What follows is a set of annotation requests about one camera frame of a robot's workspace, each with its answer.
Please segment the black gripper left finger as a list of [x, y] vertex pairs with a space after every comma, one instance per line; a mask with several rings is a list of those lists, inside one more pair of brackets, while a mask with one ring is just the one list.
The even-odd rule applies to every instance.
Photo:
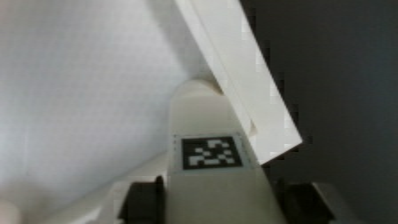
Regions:
[[165, 224], [165, 183], [161, 177], [130, 184], [112, 224]]

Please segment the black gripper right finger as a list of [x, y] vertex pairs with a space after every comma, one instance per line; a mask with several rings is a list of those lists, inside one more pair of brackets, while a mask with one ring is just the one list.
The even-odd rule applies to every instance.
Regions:
[[273, 191], [288, 224], [359, 224], [359, 217], [330, 184], [279, 179]]

